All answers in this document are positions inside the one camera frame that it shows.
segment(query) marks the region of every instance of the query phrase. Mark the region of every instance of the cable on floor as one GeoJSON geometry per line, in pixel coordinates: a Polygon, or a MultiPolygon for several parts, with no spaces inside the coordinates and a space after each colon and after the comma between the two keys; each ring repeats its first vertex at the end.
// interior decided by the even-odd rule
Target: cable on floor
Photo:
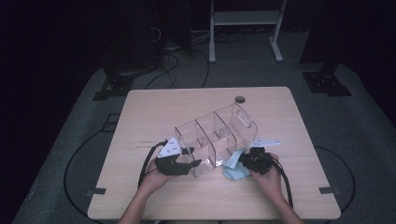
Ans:
{"type": "MultiPolygon", "coordinates": [[[[348,207],[352,203],[352,201],[355,199],[355,194],[356,194],[356,180],[355,180],[355,176],[353,175],[352,170],[347,165],[347,162],[343,158],[341,158],[341,156],[339,156],[337,153],[329,150],[326,147],[314,146],[314,148],[318,148],[318,149],[325,150],[327,152],[332,153],[341,163],[344,164],[344,166],[348,170],[348,173],[349,173],[350,178],[352,180],[352,195],[350,196],[350,198],[349,198],[348,202],[346,203],[346,205],[341,209],[341,215],[343,215],[344,212],[348,209],[348,207]]],[[[326,221],[325,224],[328,224],[328,223],[331,223],[331,222],[332,222],[332,220],[329,220],[329,221],[326,221]]]]}
{"type": "MultiPolygon", "coordinates": [[[[168,54],[166,54],[166,56],[168,56],[168,57],[176,57],[174,55],[168,55],[168,54]]],[[[177,82],[177,77],[174,74],[171,73],[172,69],[171,70],[166,69],[163,66],[163,64],[161,65],[161,67],[162,67],[163,71],[165,71],[168,74],[169,79],[171,79],[171,81],[172,81],[172,83],[169,85],[169,89],[171,89],[172,87],[175,89],[176,88],[176,84],[175,83],[177,82]]]]}
{"type": "Polygon", "coordinates": [[[218,44],[233,44],[245,39],[245,35],[242,33],[239,34],[227,34],[227,33],[218,33],[215,36],[215,42],[218,44]]]}
{"type": "MultiPolygon", "coordinates": [[[[153,78],[153,79],[146,85],[145,90],[147,90],[147,89],[149,88],[149,86],[150,86],[157,78],[159,78],[159,77],[161,77],[161,76],[163,76],[163,75],[165,75],[165,74],[167,74],[168,76],[170,76],[169,78],[172,80],[171,87],[172,87],[172,85],[174,86],[174,88],[176,87],[176,86],[175,86],[175,83],[176,83],[177,78],[176,78],[172,73],[170,73],[170,71],[174,70],[174,69],[177,67],[177,65],[178,65],[178,58],[177,58],[175,55],[172,55],[172,54],[170,54],[170,53],[171,53],[171,52],[178,52],[178,51],[181,51],[181,49],[172,49],[172,50],[169,50],[169,52],[168,52],[167,54],[165,54],[165,55],[167,55],[168,57],[172,57],[172,58],[174,58],[174,59],[176,60],[175,65],[173,65],[169,70],[163,68],[163,70],[165,70],[165,72],[163,72],[163,73],[159,74],[158,76],[156,76],[155,78],[153,78]]],[[[201,85],[201,88],[203,88],[203,87],[205,86],[206,82],[207,82],[208,77],[209,77],[209,60],[207,59],[206,55],[205,55],[203,52],[201,52],[200,50],[198,50],[198,49],[190,49],[190,51],[198,52],[199,54],[201,54],[201,55],[205,58],[205,62],[206,62],[206,73],[205,73],[204,82],[203,82],[203,84],[201,85]]]]}
{"type": "Polygon", "coordinates": [[[77,149],[76,151],[73,153],[73,155],[71,156],[71,158],[69,159],[66,168],[64,170],[64,193],[66,195],[67,201],[70,202],[70,204],[79,212],[81,213],[84,217],[86,217],[87,219],[95,222],[95,223],[99,223],[99,224],[104,224],[101,221],[92,219],[90,217],[88,217],[88,215],[82,211],[72,200],[69,191],[67,190],[67,172],[69,170],[70,164],[72,163],[73,159],[76,157],[76,155],[81,151],[81,149],[91,140],[93,139],[97,134],[99,133],[114,133],[115,127],[117,126],[118,121],[110,121],[110,117],[114,116],[114,115],[120,115],[120,114],[108,114],[107,115],[107,120],[105,122],[105,124],[103,125],[102,129],[100,131],[97,131],[96,133],[94,133],[93,135],[91,135],[87,140],[85,140],[77,149]],[[114,126],[114,128],[112,129],[113,131],[108,130],[107,128],[110,126],[114,126]]]}

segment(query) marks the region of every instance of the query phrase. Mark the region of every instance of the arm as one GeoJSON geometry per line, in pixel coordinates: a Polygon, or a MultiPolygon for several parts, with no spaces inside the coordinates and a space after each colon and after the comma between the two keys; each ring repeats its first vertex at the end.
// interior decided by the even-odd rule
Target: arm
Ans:
{"type": "Polygon", "coordinates": [[[270,200],[277,212],[280,214],[283,223],[304,223],[283,197],[280,185],[280,173],[274,166],[271,167],[265,175],[260,175],[259,173],[251,170],[249,171],[258,183],[262,193],[268,198],[268,200],[270,200]]]}
{"type": "Polygon", "coordinates": [[[164,175],[157,170],[154,160],[148,165],[148,172],[143,179],[140,188],[132,198],[124,214],[119,220],[119,224],[138,224],[142,219],[143,211],[149,196],[157,189],[162,188],[166,182],[174,178],[173,175],[164,175]]]}

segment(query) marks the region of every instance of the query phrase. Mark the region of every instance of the small black object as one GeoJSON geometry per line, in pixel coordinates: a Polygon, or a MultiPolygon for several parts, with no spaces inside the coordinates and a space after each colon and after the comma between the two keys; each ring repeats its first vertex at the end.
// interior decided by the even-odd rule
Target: small black object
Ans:
{"type": "Polygon", "coordinates": [[[180,154],[163,158],[157,157],[155,164],[158,170],[165,175],[187,175],[191,168],[199,166],[202,161],[192,161],[191,163],[176,162],[179,156],[180,154]]]}
{"type": "Polygon", "coordinates": [[[239,161],[249,170],[265,175],[274,166],[282,175],[285,181],[286,191],[288,193],[289,205],[293,208],[293,199],[291,197],[291,189],[288,177],[285,174],[280,163],[274,159],[270,153],[265,152],[264,147],[252,147],[249,153],[243,153],[239,157],[239,161]]]}
{"type": "MultiPolygon", "coordinates": [[[[152,154],[154,153],[155,149],[159,146],[165,146],[168,143],[168,140],[165,140],[161,143],[158,143],[154,147],[151,148],[149,151],[145,162],[143,163],[142,171],[140,172],[139,180],[137,182],[137,186],[140,187],[140,185],[143,182],[143,179],[146,175],[146,170],[149,165],[149,161],[151,159],[152,154]]],[[[189,148],[190,152],[194,151],[193,147],[189,148]]],[[[182,148],[181,152],[183,155],[188,154],[188,150],[186,148],[182,148]]],[[[190,171],[191,168],[199,166],[202,160],[197,160],[197,161],[192,161],[191,163],[179,163],[176,162],[177,158],[180,156],[174,155],[174,156],[169,156],[169,157],[164,157],[164,158],[156,158],[155,159],[155,165],[157,165],[157,169],[165,174],[165,175],[187,175],[190,171]]]]}
{"type": "Polygon", "coordinates": [[[252,147],[248,154],[243,153],[239,161],[249,170],[265,175],[273,166],[271,154],[264,147],[252,147]]]}

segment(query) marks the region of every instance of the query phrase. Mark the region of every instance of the white tag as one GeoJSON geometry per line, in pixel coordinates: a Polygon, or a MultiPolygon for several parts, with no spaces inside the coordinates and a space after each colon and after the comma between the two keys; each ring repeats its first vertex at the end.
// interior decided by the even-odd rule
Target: white tag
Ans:
{"type": "Polygon", "coordinates": [[[158,153],[158,158],[173,156],[181,153],[181,148],[178,145],[178,141],[175,137],[172,137],[171,140],[161,149],[158,153]]]}
{"type": "Polygon", "coordinates": [[[279,145],[280,142],[278,140],[271,140],[271,139],[265,139],[265,138],[256,138],[250,145],[249,147],[269,147],[269,146],[276,146],[279,145]]]}

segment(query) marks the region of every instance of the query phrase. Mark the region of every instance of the plastic compartment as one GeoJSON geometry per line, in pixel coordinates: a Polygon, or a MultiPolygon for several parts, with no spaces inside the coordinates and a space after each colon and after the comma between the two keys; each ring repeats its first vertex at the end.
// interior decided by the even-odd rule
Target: plastic compartment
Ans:
{"type": "Polygon", "coordinates": [[[189,154],[184,162],[202,160],[192,169],[198,177],[221,165],[233,152],[248,148],[257,134],[257,125],[238,104],[223,107],[175,128],[177,141],[189,154]]]}

